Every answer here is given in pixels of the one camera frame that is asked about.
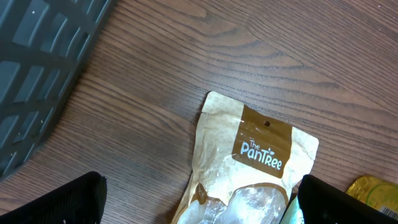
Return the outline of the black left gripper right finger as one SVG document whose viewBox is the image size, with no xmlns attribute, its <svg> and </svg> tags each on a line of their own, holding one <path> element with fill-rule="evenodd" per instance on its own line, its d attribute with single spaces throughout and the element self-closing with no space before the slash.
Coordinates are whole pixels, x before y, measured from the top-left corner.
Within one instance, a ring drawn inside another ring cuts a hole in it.
<svg viewBox="0 0 398 224">
<path fill-rule="evenodd" d="M 303 177 L 297 197 L 305 224 L 397 224 L 313 175 Z"/>
</svg>

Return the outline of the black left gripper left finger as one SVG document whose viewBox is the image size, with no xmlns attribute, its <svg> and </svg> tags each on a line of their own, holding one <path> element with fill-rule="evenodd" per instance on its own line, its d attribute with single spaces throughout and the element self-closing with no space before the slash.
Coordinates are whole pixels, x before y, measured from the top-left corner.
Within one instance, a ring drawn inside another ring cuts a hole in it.
<svg viewBox="0 0 398 224">
<path fill-rule="evenodd" d="M 1 224 L 100 224 L 106 197 L 106 178 L 91 171 L 1 215 Z"/>
</svg>

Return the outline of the teal tissue pack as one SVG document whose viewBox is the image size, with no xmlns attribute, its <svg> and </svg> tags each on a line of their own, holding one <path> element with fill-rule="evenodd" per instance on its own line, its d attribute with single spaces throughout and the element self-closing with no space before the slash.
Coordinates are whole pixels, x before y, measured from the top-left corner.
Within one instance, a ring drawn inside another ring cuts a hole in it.
<svg viewBox="0 0 398 224">
<path fill-rule="evenodd" d="M 299 205 L 298 197 L 296 196 L 290 203 L 288 209 L 285 211 L 280 224 L 304 224 L 303 212 Z"/>
</svg>

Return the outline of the clear bottle with silver cap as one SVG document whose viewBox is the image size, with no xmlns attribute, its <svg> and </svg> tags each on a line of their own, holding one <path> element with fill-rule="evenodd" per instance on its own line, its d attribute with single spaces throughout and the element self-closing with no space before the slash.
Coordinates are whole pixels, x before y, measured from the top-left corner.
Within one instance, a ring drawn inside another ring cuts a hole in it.
<svg viewBox="0 0 398 224">
<path fill-rule="evenodd" d="M 375 176 L 357 178 L 346 193 L 390 218 L 397 220 L 397 184 Z"/>
</svg>

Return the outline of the brown snack packet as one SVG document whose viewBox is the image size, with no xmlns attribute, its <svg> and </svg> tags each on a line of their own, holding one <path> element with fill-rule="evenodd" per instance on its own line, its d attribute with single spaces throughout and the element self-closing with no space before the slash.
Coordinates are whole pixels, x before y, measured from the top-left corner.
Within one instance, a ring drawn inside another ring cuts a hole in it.
<svg viewBox="0 0 398 224">
<path fill-rule="evenodd" d="M 201 109 L 193 172 L 174 223 L 279 223 L 319 141 L 215 91 Z"/>
</svg>

